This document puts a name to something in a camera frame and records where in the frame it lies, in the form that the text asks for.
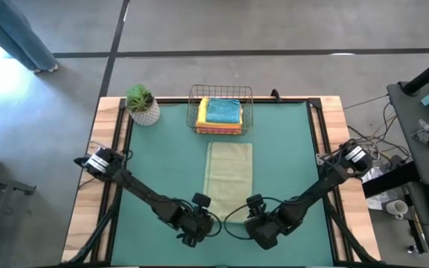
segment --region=succulent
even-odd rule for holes
[[[145,112],[152,103],[151,92],[142,84],[132,87],[127,92],[127,108],[132,112]]]

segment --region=blue towel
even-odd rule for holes
[[[239,100],[211,98],[208,101],[206,121],[212,123],[239,123],[241,105]]]

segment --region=cup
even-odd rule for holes
[[[408,205],[401,200],[395,200],[387,204],[387,212],[395,215],[397,220],[403,220],[403,215],[408,212]]]

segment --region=wooden table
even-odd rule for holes
[[[335,148],[338,148],[339,144],[342,144],[349,139],[349,131],[347,130],[342,103],[340,102],[340,98],[338,96],[283,97],[283,99],[288,98],[321,99],[325,125],[327,127],[330,148],[332,150],[335,150]],[[120,99],[121,98],[119,97],[106,97],[100,99],[92,128],[91,141],[100,142],[108,147],[111,146]],[[324,144],[322,143],[320,124],[317,119],[317,115],[315,114],[317,113],[316,110],[312,109],[312,112],[314,126],[316,127],[317,141],[320,152],[322,153],[325,151]],[[127,121],[128,115],[125,113],[118,141],[119,150],[121,150],[125,140]],[[98,145],[89,144],[88,151],[93,152],[97,148]],[[83,173],[80,179],[80,184],[86,182],[89,179],[91,179],[91,176]],[[103,187],[104,184],[102,182],[93,180],[84,185],[77,192],[71,223],[66,238],[66,244],[64,246],[62,261],[68,261],[74,257],[95,229],[95,226],[97,225]],[[367,250],[367,252],[372,257],[380,260],[380,253],[378,251],[377,241],[373,232],[372,222],[370,220],[370,215],[366,206],[366,200],[365,196],[363,195],[363,189],[360,180],[349,179],[347,182],[340,185],[339,189],[348,227],[354,236],[358,239],[360,244]],[[345,251],[343,250],[340,232],[336,226],[334,228],[340,260],[345,260]],[[109,228],[106,228],[106,232],[103,234],[102,241],[107,238],[108,229]],[[106,243],[101,244],[101,250],[99,251],[99,256],[101,259],[104,258],[103,252],[105,252],[105,246]]]

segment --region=potted plant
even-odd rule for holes
[[[135,123],[142,126],[155,124],[160,117],[155,97],[141,84],[128,90],[125,106]]]

